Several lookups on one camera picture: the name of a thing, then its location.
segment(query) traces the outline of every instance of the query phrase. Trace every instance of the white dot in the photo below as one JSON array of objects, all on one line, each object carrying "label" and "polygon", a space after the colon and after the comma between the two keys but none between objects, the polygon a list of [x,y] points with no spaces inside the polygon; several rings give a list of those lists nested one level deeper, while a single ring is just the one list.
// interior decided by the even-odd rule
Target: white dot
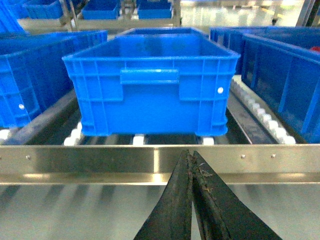
[{"label": "white dot", "polygon": [[224,92],[224,88],[223,87],[219,87],[218,88],[218,94],[222,94]]}]

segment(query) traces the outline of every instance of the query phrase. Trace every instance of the crate rim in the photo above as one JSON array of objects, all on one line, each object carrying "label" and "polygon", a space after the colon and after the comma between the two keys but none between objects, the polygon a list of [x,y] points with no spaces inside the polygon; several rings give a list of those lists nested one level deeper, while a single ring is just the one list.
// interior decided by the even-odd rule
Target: crate rim
[{"label": "crate rim", "polygon": [[70,40],[72,40],[72,38],[73,38],[73,36],[70,36],[70,37],[66,36],[66,38],[63,39],[63,40],[57,40],[55,42],[50,42],[50,43],[45,44],[45,45],[35,46],[35,47],[31,47],[31,48],[28,48],[28,49],[25,49],[25,50],[15,51],[13,53],[0,54],[0,58],[6,58],[7,56],[20,55],[21,53],[33,52],[35,50],[38,50],[38,49],[41,49],[41,48],[44,48],[44,47],[49,47],[51,45],[55,45],[55,44],[58,44],[58,43],[64,43],[64,42],[70,41]]},{"label": "crate rim", "polygon": [[[261,36],[257,36],[257,35],[253,35],[253,34],[244,34],[243,35],[243,39],[246,40],[246,41],[252,41],[252,42],[256,42],[256,43],[259,43],[259,44],[264,44],[272,49],[276,49],[278,51],[281,51],[283,53],[286,53],[286,54],[290,54],[292,55],[293,57],[299,57],[299,58],[302,58],[302,59],[305,59],[309,62],[313,62],[315,64],[318,64],[320,65],[320,53],[317,53],[316,51],[311,51],[311,50],[308,50],[308,49],[305,49],[303,47],[299,47],[299,46],[296,46],[296,45],[293,45],[293,44],[289,44],[289,43],[284,43],[284,42],[281,42],[281,41],[277,41],[277,40],[273,40],[273,39],[269,39],[269,38],[266,38],[266,37],[261,37]],[[312,56],[314,56],[315,58],[317,59],[314,59],[314,58],[311,58],[311,57],[306,57],[306,56],[301,56],[297,53],[294,53],[294,52],[291,52],[289,51],[289,48],[294,48],[296,51],[302,53],[302,54],[310,54]]]},{"label": "crate rim", "polygon": [[[122,35],[126,35],[128,33],[131,33],[135,30],[176,30],[176,29],[191,29],[194,30],[196,32],[199,32],[205,36],[208,36],[208,33],[202,31],[201,29],[198,29],[196,27],[193,26],[165,26],[165,27],[134,27],[134,28],[130,28],[128,30],[125,30],[119,34],[117,34],[117,36],[122,36]],[[194,33],[173,33],[173,34],[194,34]]]},{"label": "crate rim", "polygon": [[27,6],[33,6],[35,8],[48,8],[51,7],[52,5],[56,4],[56,2],[59,2],[59,0],[54,0],[52,3],[50,4],[29,4],[30,2],[32,2],[33,0],[29,0],[27,2],[25,2],[24,4],[22,4],[23,7],[27,7]]},{"label": "crate rim", "polygon": [[[174,35],[178,35],[178,34],[162,34],[164,36],[174,36]],[[78,51],[76,53],[73,53],[73,54],[68,54],[66,56],[64,56],[62,59],[63,60],[69,60],[69,59],[77,59],[79,61],[87,61],[87,60],[95,60],[95,61],[102,61],[102,60],[124,60],[124,61],[128,61],[128,60],[152,60],[152,59],[162,59],[162,60],[187,60],[187,59],[197,59],[197,60],[204,60],[204,59],[219,59],[219,60],[223,60],[223,59],[239,59],[240,58],[240,54],[233,51],[233,50],[230,50],[230,49],[227,49],[226,47],[224,46],[221,46],[219,44],[217,44],[216,42],[214,41],[211,41],[207,38],[205,38],[204,36],[201,36],[201,35],[197,35],[197,34],[179,34],[179,35],[192,35],[192,36],[196,36],[197,38],[201,38],[205,41],[208,41],[210,44],[214,45],[215,47],[221,49],[222,51],[225,51],[226,53],[228,53],[227,56],[211,56],[211,55],[208,55],[208,56],[146,56],[146,57],[120,57],[120,56],[115,56],[115,57],[110,57],[110,56],[106,56],[106,57],[103,57],[103,56],[99,56],[99,57],[96,57],[96,56],[88,56],[88,57],[84,57],[84,56],[81,56],[81,57],[78,57],[77,55],[79,54],[84,54],[84,53],[87,53],[87,52],[90,52],[92,50],[95,50],[95,49],[99,49],[100,47],[102,46],[105,46],[107,45],[109,42],[111,41],[115,41],[117,39],[121,39],[121,38],[136,38],[136,37],[140,37],[141,35],[119,35],[119,36],[116,36],[114,39],[110,39],[110,40],[107,40],[106,42],[103,42],[101,44],[98,44],[96,46],[93,46],[93,47],[90,47],[90,48],[87,48],[87,49],[84,49],[84,50],[81,50],[81,51]]]}]

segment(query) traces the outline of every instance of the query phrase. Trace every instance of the conveyor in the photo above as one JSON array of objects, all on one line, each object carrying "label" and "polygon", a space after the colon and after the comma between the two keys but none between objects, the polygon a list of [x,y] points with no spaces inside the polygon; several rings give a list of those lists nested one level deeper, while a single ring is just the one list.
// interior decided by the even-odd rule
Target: conveyor
[{"label": "conveyor", "polygon": [[[137,146],[133,135],[111,135],[62,146],[81,117],[71,91],[0,147],[0,238],[133,239],[189,150],[281,238],[317,239],[319,145],[303,144],[284,123],[298,144],[277,144],[237,91],[226,114],[229,131],[214,145],[195,135],[147,135]],[[200,239],[194,212],[192,239]]]}]

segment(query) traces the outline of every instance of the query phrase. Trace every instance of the floor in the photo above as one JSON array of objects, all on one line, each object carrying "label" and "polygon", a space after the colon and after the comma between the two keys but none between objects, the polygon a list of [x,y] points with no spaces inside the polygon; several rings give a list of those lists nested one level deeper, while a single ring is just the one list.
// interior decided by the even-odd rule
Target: floor
[{"label": "floor", "polygon": [[[284,240],[320,236],[320,185],[230,188]],[[1,240],[132,240],[164,186],[0,186]],[[192,240],[200,234],[192,216]]]},{"label": "floor", "polygon": [[[299,18],[303,2],[295,6],[278,7],[276,26],[295,26]],[[185,6],[181,7],[183,26],[270,26],[276,6],[270,7],[212,7]]]}]

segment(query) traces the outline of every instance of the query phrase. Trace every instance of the metal post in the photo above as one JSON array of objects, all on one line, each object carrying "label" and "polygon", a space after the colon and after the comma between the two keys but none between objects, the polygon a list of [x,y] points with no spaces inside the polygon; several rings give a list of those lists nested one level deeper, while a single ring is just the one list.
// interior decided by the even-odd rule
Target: metal post
[{"label": "metal post", "polygon": [[67,7],[67,2],[66,2],[66,0],[59,0],[59,1],[60,1],[60,3],[61,3],[63,16],[65,17],[65,22],[66,22],[66,24],[69,23],[69,28],[68,28],[68,30],[69,30],[69,31],[72,31],[73,26],[72,26],[72,23],[71,23],[70,14],[69,14],[69,10],[68,10],[68,7]]},{"label": "metal post", "polygon": [[74,21],[74,28],[75,28],[76,31],[79,31],[78,19],[77,19],[76,10],[74,8],[74,3],[72,2],[72,0],[69,0],[69,3],[70,3],[71,12],[72,12],[72,18],[73,18],[73,21]]},{"label": "metal post", "polygon": [[296,26],[307,26],[307,22],[316,2],[319,2],[319,0],[304,1]]}]

